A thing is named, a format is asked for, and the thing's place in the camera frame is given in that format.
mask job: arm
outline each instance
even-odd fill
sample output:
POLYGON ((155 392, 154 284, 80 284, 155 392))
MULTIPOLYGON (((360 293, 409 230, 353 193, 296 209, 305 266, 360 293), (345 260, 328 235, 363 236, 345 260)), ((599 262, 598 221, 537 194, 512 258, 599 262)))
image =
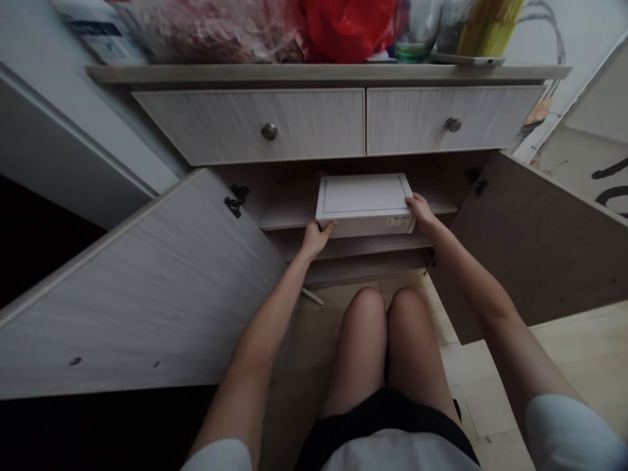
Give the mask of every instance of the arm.
POLYGON ((301 250, 242 333, 190 457, 211 442, 237 438, 249 450, 253 469, 258 468, 264 408, 275 357, 307 269, 327 243, 334 227, 336 221, 322 232, 316 221, 307 226, 301 250))
POLYGON ((527 404, 541 394, 584 402, 525 325, 502 285, 462 246, 418 194, 407 198, 419 229, 432 241, 460 293, 476 316, 502 379, 510 407, 527 440, 527 404))

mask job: plastic bag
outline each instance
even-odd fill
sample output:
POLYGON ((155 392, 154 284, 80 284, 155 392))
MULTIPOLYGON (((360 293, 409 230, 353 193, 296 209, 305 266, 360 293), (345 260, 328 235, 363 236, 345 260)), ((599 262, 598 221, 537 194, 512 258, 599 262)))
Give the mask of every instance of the plastic bag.
POLYGON ((287 1, 133 0, 144 39, 159 62, 303 62, 287 1))
POLYGON ((396 0, 300 1, 307 38, 336 62, 364 62, 393 43, 396 0))

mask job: white sleeve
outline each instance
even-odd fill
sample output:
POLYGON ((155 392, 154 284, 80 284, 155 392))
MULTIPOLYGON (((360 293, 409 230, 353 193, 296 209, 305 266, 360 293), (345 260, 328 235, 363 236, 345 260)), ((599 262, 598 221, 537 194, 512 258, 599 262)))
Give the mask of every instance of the white sleeve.
POLYGON ((197 451, 181 471, 251 471, 251 456, 235 438, 213 442, 197 451))
POLYGON ((530 456, 539 471, 625 470, 628 447, 595 412, 554 394, 525 411, 530 456))

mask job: glass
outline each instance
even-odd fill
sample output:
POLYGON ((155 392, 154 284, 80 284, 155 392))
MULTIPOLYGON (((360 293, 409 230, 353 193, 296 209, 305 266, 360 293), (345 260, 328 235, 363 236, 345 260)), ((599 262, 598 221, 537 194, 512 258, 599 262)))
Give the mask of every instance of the glass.
POLYGON ((397 0, 394 54, 398 62, 427 60, 436 42, 442 7, 442 0, 397 0))
POLYGON ((462 29, 476 0, 445 0, 436 48, 442 54, 457 54, 462 29))

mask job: cabinet hinge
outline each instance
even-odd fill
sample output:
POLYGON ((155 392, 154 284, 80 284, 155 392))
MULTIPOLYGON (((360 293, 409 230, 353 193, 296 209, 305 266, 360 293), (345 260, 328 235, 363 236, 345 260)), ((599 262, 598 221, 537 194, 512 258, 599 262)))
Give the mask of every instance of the cabinet hinge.
POLYGON ((476 198, 479 198, 482 195, 486 186, 489 184, 487 179, 480 180, 481 173, 482 170, 477 167, 466 169, 462 173, 464 178, 469 182, 469 185, 471 185, 471 188, 473 188, 476 198))
POLYGON ((247 196, 249 195, 249 187, 248 186, 238 186, 233 184, 229 187, 232 193, 235 196, 235 199, 226 196, 223 200, 225 206, 229 208, 229 211, 238 219, 242 213, 240 212, 240 206, 246 203, 247 196))
POLYGON ((476 181, 471 184, 471 187, 473 187, 473 192, 475 193, 476 198, 479 198, 480 196, 482 196, 482 193, 484 193, 484 190, 486 189, 488 185, 489 185, 489 181, 487 179, 476 181))
POLYGON ((427 252, 427 266, 435 267, 436 266, 436 252, 433 247, 428 247, 425 249, 427 252))

